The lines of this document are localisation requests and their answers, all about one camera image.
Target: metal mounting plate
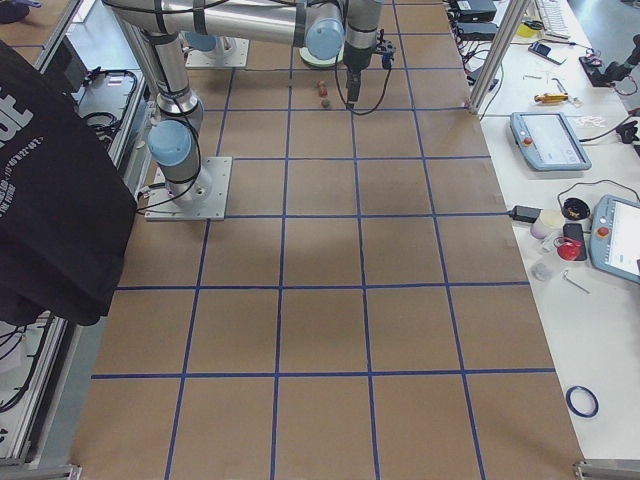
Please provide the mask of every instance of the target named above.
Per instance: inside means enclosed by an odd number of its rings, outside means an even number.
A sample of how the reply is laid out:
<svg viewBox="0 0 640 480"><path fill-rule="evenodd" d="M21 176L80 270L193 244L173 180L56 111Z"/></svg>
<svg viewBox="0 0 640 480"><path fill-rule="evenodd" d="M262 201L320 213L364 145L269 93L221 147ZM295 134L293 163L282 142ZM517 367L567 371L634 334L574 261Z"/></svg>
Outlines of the metal mounting plate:
<svg viewBox="0 0 640 480"><path fill-rule="evenodd" d="M200 52L199 50L189 52L186 63L187 68L216 69L246 67L247 58L249 56L249 40L246 40L244 38L236 38L234 40L236 42L236 49L230 55L217 55L212 58Z"/></svg>
<svg viewBox="0 0 640 480"><path fill-rule="evenodd" d="M149 221L181 221L181 220L224 220L231 179L231 157L205 157L202 168L211 175L211 192L209 195L186 207L174 202L159 205L157 209L145 211L145 218ZM164 183L164 175L158 168L154 183ZM169 200L169 193L161 188L152 190L149 195L149 205Z"/></svg>

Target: touchscreen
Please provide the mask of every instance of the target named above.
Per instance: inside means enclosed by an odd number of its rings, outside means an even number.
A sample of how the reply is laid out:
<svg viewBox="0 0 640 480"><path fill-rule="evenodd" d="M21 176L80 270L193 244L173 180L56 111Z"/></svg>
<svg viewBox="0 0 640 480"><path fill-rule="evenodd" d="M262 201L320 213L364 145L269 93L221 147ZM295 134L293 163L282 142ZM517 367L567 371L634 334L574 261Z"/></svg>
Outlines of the touchscreen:
<svg viewBox="0 0 640 480"><path fill-rule="evenodd" d="M582 163L559 115L524 115L522 117L544 164Z"/></svg>
<svg viewBox="0 0 640 480"><path fill-rule="evenodd" d="M639 275L640 208L613 202L613 228L607 263L625 272Z"/></svg>

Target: screwdriver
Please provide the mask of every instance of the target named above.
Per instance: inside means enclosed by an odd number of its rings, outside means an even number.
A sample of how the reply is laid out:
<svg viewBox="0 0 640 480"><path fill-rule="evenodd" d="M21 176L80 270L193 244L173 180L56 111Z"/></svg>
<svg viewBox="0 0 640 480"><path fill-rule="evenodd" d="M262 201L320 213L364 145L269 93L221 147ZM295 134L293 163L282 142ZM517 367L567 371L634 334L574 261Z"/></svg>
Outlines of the screwdriver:
<svg viewBox="0 0 640 480"><path fill-rule="evenodd" d="M543 93L533 97L536 103L560 103L568 99L569 95L566 93Z"/></svg>

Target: light blue joint cover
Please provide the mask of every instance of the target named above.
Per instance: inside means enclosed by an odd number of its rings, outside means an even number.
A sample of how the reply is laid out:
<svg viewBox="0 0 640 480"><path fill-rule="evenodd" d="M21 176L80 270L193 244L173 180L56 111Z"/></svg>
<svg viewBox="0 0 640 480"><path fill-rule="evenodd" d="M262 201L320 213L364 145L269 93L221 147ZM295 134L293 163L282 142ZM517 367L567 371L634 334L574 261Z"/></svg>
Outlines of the light blue joint cover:
<svg viewBox="0 0 640 480"><path fill-rule="evenodd" d="M308 31L305 45L309 53L318 60L336 58L344 43L344 29L335 18L324 18Z"/></svg>
<svg viewBox="0 0 640 480"><path fill-rule="evenodd" d="M175 120L164 120L153 127L147 144L153 158L165 167L173 167L184 161L191 151L189 129Z"/></svg>
<svg viewBox="0 0 640 480"><path fill-rule="evenodd" d="M202 35L196 32L185 32L184 38L189 46L201 52L210 52L216 48L218 37L214 35Z"/></svg>

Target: keyboard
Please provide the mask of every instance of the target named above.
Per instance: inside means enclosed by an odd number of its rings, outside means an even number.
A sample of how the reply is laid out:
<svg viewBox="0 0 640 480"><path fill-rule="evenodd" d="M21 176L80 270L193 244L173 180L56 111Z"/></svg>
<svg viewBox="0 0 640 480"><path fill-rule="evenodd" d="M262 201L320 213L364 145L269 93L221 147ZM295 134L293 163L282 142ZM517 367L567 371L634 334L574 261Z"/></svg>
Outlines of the keyboard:
<svg viewBox="0 0 640 480"><path fill-rule="evenodd" d="M571 37L571 33L562 18L562 5L560 1L535 0L535 4L547 35L565 40Z"/></svg>

